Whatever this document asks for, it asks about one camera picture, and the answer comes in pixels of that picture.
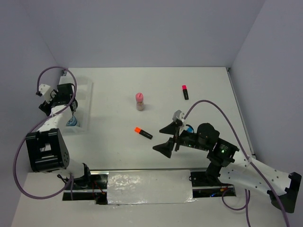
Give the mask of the orange capped black highlighter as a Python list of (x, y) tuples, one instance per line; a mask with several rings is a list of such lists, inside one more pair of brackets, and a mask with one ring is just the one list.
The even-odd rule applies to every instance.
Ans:
[(144, 137), (150, 139), (150, 140), (153, 138), (153, 136), (152, 136), (151, 134), (149, 134), (148, 132), (146, 132), (146, 131), (144, 131), (144, 130), (138, 128), (138, 127), (136, 127), (136, 128), (134, 129), (134, 131), (135, 131), (136, 133), (138, 133), (138, 134), (140, 134), (140, 135), (142, 135), (142, 136), (144, 136)]

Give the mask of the pink capped black highlighter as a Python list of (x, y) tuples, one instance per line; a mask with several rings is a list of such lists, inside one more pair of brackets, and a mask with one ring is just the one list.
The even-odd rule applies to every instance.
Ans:
[(182, 86), (182, 91), (183, 91), (184, 99), (188, 100), (189, 96), (188, 96), (188, 91), (187, 91), (187, 86), (186, 85)]

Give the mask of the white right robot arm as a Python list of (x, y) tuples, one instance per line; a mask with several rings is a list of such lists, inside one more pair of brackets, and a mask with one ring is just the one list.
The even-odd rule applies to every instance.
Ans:
[(172, 122), (160, 133), (170, 134), (165, 143), (153, 146), (155, 151), (170, 158), (173, 151), (188, 147), (207, 152), (210, 161), (202, 179), (211, 185), (233, 184), (269, 196), (276, 208), (294, 213), (301, 184), (301, 175), (278, 171), (264, 163), (245, 157), (235, 145), (221, 139), (211, 124), (203, 123), (195, 133), (188, 132), (178, 122)]

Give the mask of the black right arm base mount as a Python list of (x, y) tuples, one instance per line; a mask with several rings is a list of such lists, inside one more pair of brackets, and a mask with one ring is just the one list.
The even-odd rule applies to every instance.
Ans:
[(190, 172), (188, 178), (192, 183), (193, 198), (212, 198), (225, 196), (236, 196), (234, 186), (226, 183), (212, 183), (207, 180), (205, 171)]

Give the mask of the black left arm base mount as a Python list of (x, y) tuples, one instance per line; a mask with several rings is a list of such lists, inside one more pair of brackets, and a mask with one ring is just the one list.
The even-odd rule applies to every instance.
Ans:
[(92, 174), (84, 186), (74, 183), (63, 191), (63, 201), (92, 201), (97, 205), (108, 205), (107, 201), (108, 173)]

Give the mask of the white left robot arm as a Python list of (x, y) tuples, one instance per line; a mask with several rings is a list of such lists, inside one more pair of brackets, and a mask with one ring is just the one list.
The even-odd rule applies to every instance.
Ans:
[(62, 131), (73, 118), (78, 102), (73, 97), (74, 85), (61, 84), (57, 89), (41, 84), (38, 95), (45, 100), (39, 109), (47, 120), (35, 132), (26, 135), (26, 145), (31, 168), (34, 172), (72, 174), (74, 183), (83, 189), (92, 185), (93, 177), (88, 166), (70, 157)]

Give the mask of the blue round jar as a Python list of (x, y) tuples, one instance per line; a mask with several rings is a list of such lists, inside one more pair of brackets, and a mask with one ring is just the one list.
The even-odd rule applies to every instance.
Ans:
[(194, 133), (194, 128), (190, 125), (186, 125), (186, 131), (189, 133)]
[(73, 115), (72, 118), (66, 123), (67, 127), (74, 127), (77, 126), (79, 127), (80, 123), (77, 120), (77, 118)]

